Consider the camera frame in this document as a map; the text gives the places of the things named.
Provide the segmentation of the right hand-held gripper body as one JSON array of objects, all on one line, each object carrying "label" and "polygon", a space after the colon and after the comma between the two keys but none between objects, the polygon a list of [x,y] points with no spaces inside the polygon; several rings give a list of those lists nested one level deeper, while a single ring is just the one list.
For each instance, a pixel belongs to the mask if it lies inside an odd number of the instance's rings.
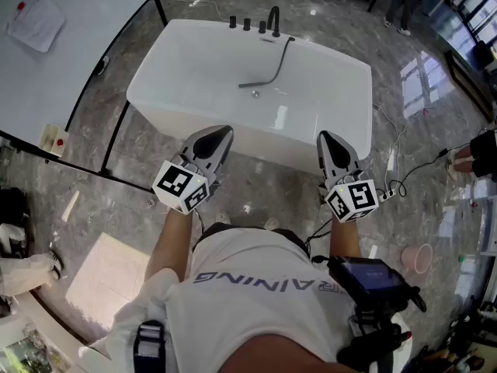
[{"label": "right hand-held gripper body", "polygon": [[324,183],[318,186],[320,203],[340,223],[357,221],[379,208],[374,182],[364,170],[332,176],[323,169],[323,174]]}]

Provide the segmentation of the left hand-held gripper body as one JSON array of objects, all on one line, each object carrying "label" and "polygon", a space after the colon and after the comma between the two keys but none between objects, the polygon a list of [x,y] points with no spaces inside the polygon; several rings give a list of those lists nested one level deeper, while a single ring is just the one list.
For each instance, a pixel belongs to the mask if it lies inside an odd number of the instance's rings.
[{"label": "left hand-held gripper body", "polygon": [[161,203],[180,213],[191,213],[207,201],[218,186],[217,171],[221,156],[202,159],[199,155],[179,152],[164,161],[152,185]]}]

